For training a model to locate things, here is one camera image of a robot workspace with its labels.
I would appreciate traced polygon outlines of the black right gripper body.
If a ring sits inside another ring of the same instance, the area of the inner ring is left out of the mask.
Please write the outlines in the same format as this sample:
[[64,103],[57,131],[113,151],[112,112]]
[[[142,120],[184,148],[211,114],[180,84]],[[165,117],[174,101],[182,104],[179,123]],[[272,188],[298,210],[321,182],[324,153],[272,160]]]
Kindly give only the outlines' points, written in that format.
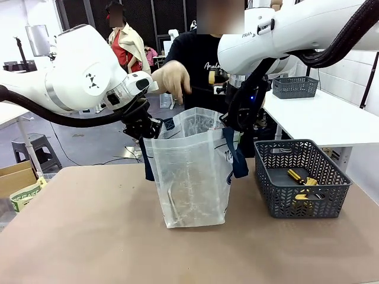
[[253,127],[264,104],[267,87],[268,82],[264,78],[257,85],[247,80],[242,83],[229,105],[228,113],[233,118],[233,126],[241,125],[245,130]]

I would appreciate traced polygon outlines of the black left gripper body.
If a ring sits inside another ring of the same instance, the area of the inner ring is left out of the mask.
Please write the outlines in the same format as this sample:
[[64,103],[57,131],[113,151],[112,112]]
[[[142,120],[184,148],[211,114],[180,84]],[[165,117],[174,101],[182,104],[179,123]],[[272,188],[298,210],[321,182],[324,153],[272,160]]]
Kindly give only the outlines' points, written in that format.
[[150,129],[153,128],[153,117],[148,113],[149,107],[148,101],[137,101],[136,107],[123,118],[124,134],[135,139],[149,138]]

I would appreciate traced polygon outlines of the person's right hand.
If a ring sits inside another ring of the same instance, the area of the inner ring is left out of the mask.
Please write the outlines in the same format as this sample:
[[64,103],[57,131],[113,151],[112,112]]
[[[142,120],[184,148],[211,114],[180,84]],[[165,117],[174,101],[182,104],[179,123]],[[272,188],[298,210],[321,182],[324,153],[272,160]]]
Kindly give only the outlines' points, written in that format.
[[184,102],[184,94],[191,93],[190,77],[185,66],[171,60],[152,73],[152,79],[158,84],[154,94],[170,93],[179,104]]

